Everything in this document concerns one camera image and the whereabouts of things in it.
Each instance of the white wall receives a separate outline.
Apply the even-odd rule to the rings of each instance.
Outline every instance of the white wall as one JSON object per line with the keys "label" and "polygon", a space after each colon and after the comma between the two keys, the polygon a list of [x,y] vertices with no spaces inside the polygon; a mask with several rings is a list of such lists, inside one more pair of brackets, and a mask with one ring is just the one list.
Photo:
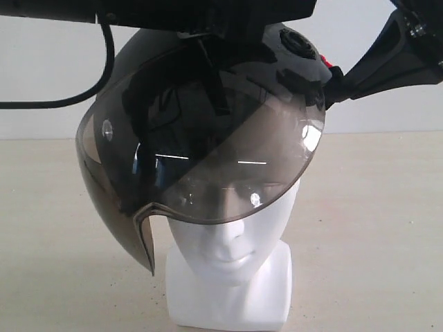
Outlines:
{"label": "white wall", "polygon": [[[392,9],[389,0],[318,0],[313,17],[288,25],[347,71],[370,47]],[[113,32],[120,50],[136,30]],[[89,24],[0,17],[0,42],[2,101],[71,97],[95,84],[105,62],[100,27]],[[443,84],[416,86],[337,104],[328,111],[326,132],[441,130],[442,92]],[[91,103],[0,110],[0,139],[72,138]]]}

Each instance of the black wire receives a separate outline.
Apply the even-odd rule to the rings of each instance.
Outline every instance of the black wire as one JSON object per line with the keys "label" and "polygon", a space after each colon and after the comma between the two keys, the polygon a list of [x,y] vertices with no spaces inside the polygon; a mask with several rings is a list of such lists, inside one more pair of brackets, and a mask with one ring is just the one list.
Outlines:
{"label": "black wire", "polygon": [[96,5],[98,22],[102,27],[103,37],[105,38],[106,44],[105,69],[103,70],[102,77],[97,81],[96,85],[84,93],[62,100],[54,100],[49,102],[0,102],[0,109],[56,109],[66,107],[73,104],[78,104],[79,102],[83,102],[90,97],[93,97],[105,87],[106,83],[108,83],[109,79],[111,78],[112,71],[114,69],[114,38],[111,27],[107,23],[106,14],[101,6],[100,0],[92,0],[92,2],[94,2]]}

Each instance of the black device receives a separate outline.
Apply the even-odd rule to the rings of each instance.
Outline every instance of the black device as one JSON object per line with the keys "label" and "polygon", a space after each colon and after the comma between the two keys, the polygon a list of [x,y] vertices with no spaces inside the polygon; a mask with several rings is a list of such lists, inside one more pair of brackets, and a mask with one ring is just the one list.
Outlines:
{"label": "black device", "polygon": [[[396,10],[362,59],[346,75],[339,66],[331,66],[333,77],[325,86],[327,108],[389,89],[443,80],[443,1],[391,2]],[[97,23],[97,17],[107,40],[108,62],[101,80],[82,95],[57,102],[2,102],[0,109],[64,107],[97,94],[114,64],[112,25],[259,44],[266,26],[308,18],[318,5],[317,0],[2,0],[0,15],[90,24]],[[299,50],[303,42],[291,39],[292,47]]]}

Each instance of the mannequin chin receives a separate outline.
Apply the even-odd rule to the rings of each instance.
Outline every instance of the mannequin chin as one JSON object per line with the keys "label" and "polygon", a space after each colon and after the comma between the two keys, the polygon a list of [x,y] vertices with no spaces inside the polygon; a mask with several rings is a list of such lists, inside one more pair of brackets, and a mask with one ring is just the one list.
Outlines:
{"label": "mannequin chin", "polygon": [[297,181],[270,206],[221,225],[197,225],[168,219],[172,235],[193,273],[204,282],[240,286],[249,282],[286,228],[298,192]]}

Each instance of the table surface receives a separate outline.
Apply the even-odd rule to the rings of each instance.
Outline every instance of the table surface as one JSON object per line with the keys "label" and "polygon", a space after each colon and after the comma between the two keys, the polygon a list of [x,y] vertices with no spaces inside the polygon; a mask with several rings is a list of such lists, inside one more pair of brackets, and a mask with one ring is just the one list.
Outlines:
{"label": "table surface", "polygon": [[[283,331],[443,331],[443,132],[326,135],[283,240],[296,283]],[[191,332],[106,229],[72,140],[0,141],[0,332]]]}

